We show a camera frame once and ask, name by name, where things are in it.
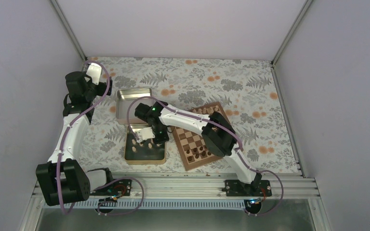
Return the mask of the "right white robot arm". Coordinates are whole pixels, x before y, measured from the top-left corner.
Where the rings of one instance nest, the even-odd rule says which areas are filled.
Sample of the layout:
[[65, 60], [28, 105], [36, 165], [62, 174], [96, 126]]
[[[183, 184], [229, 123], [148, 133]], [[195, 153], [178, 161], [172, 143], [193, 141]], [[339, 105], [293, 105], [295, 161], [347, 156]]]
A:
[[137, 142], [152, 139], [154, 143], [165, 143], [169, 140], [169, 126], [191, 131], [203, 138], [213, 155], [222, 157], [235, 170], [246, 195], [253, 196], [259, 192], [262, 175], [247, 163], [241, 139], [219, 112], [196, 114], [156, 101], [153, 106], [138, 104], [134, 115], [148, 124], [147, 128], [135, 133]]

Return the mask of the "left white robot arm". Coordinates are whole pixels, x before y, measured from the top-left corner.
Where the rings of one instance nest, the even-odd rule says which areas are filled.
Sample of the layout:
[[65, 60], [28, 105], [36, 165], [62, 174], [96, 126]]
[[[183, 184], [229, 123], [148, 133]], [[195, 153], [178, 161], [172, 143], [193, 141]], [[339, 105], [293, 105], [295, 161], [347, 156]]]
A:
[[115, 182], [104, 169], [85, 172], [79, 154], [91, 124], [96, 96], [111, 94], [111, 84], [100, 82], [101, 70], [75, 71], [65, 76], [68, 94], [63, 105], [63, 128], [47, 163], [39, 164], [36, 176], [45, 202], [49, 206], [86, 201], [90, 192], [113, 192]]

